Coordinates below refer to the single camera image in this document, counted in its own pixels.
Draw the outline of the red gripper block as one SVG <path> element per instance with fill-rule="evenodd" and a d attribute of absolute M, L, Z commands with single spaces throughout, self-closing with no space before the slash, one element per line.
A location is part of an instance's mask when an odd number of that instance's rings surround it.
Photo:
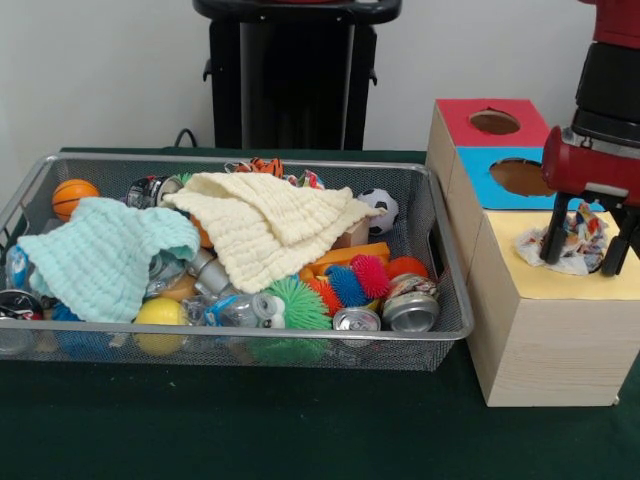
<path fill-rule="evenodd" d="M 573 194 L 598 193 L 623 204 L 607 206 L 619 228 L 601 265 L 604 276 L 619 275 L 629 249 L 639 256 L 639 148 L 575 133 L 571 128 L 551 129 L 544 145 L 542 175 L 558 192 L 543 238 L 540 258 L 556 264 L 567 238 L 564 224 Z"/>

